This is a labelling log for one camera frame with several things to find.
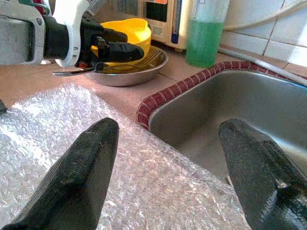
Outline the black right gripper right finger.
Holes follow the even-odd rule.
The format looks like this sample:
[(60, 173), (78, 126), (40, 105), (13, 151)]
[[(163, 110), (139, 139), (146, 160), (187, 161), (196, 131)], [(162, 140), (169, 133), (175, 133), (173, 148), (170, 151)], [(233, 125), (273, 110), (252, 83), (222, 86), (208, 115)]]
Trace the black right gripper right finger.
[(230, 180), (253, 230), (305, 230), (307, 178), (268, 135), (240, 119), (219, 125)]

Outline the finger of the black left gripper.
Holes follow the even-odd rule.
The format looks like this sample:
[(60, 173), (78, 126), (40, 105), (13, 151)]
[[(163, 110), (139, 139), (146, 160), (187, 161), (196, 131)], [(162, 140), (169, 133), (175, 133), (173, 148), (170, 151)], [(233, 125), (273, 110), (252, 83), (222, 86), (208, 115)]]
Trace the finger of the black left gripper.
[(111, 42), (96, 36), (93, 45), (98, 49), (98, 62), (126, 63), (144, 57), (141, 47), (126, 42)]
[(125, 33), (113, 29), (104, 28), (101, 24), (96, 23), (95, 43), (101, 42), (127, 42), (128, 36)]

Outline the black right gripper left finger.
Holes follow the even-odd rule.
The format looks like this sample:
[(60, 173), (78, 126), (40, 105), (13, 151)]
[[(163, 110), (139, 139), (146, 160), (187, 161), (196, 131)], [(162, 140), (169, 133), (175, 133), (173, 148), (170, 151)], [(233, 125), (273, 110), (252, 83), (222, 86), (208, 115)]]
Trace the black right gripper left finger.
[(103, 118), (82, 132), (49, 169), (4, 230), (95, 230), (118, 149), (119, 125)]

